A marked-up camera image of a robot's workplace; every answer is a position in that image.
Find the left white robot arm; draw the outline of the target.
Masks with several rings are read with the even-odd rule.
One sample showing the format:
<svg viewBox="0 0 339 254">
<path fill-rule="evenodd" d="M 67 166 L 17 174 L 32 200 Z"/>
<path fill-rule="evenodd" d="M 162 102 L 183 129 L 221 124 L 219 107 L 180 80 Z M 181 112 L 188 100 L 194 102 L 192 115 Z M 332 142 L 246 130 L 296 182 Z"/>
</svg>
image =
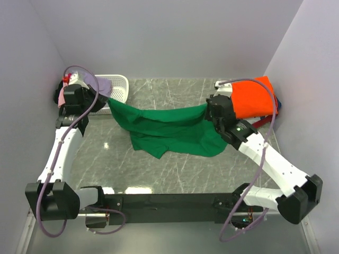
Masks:
<svg viewBox="0 0 339 254">
<path fill-rule="evenodd" d="M 93 212 L 104 210 L 106 200 L 100 186 L 73 190 L 69 177 L 75 154 L 89 123 L 88 114 L 100 110 L 107 98 L 80 84 L 64 89 L 65 103 L 56 120 L 55 141 L 47 164 L 35 183 L 27 184 L 25 195 L 36 219 L 71 220 L 88 206 Z"/>
</svg>

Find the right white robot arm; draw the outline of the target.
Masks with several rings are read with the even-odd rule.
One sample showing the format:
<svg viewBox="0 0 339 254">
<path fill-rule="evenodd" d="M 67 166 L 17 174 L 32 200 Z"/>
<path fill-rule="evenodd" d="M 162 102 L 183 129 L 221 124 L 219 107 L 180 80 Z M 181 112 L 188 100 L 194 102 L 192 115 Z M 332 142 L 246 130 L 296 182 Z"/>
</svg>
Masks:
<svg viewBox="0 0 339 254">
<path fill-rule="evenodd" d="M 224 95 L 207 98 L 206 120 L 216 132 L 237 151 L 262 166 L 278 189 L 246 187 L 233 197 L 233 207 L 244 211 L 261 206 L 278 211 L 292 224 L 299 224 L 320 202 L 323 180 L 309 176 L 287 161 L 247 120 L 237 119 L 231 99 Z"/>
</svg>

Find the green t shirt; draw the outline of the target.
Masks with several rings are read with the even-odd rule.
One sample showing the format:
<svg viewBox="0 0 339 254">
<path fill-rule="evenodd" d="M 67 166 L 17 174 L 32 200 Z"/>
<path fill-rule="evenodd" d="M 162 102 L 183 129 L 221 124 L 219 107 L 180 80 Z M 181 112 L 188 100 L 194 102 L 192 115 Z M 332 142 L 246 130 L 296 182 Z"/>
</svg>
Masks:
<svg viewBox="0 0 339 254">
<path fill-rule="evenodd" d="M 205 120 L 207 106 L 172 110 L 141 110 L 114 99 L 108 101 L 113 118 L 130 134 L 134 150 L 143 150 L 159 159 L 168 151 L 214 157 L 227 146 Z"/>
</svg>

